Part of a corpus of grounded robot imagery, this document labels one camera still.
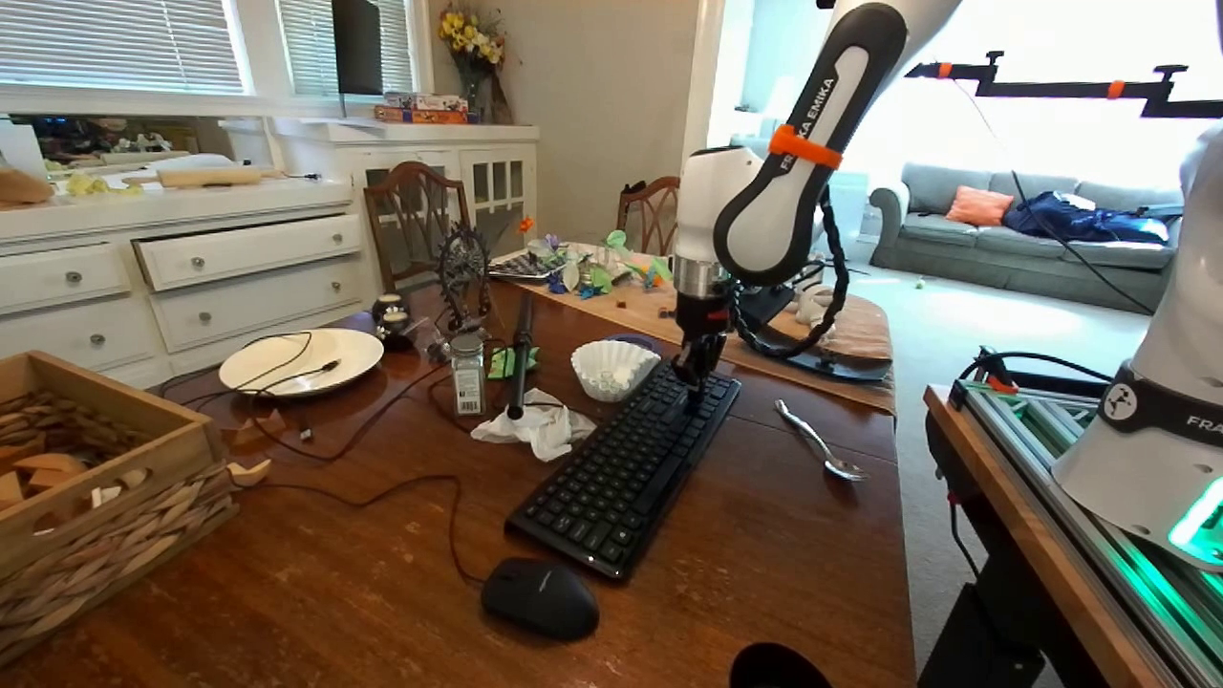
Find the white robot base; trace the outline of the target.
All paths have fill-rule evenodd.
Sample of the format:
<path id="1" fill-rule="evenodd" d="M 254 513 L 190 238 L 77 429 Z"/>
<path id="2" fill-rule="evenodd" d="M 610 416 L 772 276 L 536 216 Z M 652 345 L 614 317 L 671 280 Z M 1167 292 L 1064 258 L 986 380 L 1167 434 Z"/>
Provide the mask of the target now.
<path id="1" fill-rule="evenodd" d="M 1223 131 L 1198 143 L 1182 182 L 1167 294 L 1056 481 L 1126 536 L 1223 569 Z"/>

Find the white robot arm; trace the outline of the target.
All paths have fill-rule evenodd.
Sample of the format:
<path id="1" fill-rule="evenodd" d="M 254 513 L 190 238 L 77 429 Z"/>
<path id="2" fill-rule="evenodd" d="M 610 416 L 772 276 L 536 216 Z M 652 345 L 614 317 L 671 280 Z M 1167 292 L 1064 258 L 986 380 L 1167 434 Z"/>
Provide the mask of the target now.
<path id="1" fill-rule="evenodd" d="M 958 0 L 823 0 L 831 30 L 793 116 L 770 150 L 698 150 L 684 160 L 671 292 L 684 331 L 671 359 L 698 386 L 739 331 L 770 359 L 807 357 L 837 321 L 847 292 L 846 247 L 831 209 L 831 174 L 880 93 L 950 18 Z M 793 280 L 812 267 L 815 228 L 835 251 L 835 299 L 801 341 L 772 327 Z"/>

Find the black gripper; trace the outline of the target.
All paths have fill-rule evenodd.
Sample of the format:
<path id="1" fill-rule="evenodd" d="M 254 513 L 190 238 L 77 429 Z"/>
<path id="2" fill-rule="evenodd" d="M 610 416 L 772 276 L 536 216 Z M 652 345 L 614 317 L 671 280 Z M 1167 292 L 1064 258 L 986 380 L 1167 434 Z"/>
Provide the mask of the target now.
<path id="1" fill-rule="evenodd" d="M 724 341 L 731 327 L 731 301 L 682 294 L 677 326 L 684 341 L 671 366 L 684 383 L 698 386 L 720 366 Z"/>

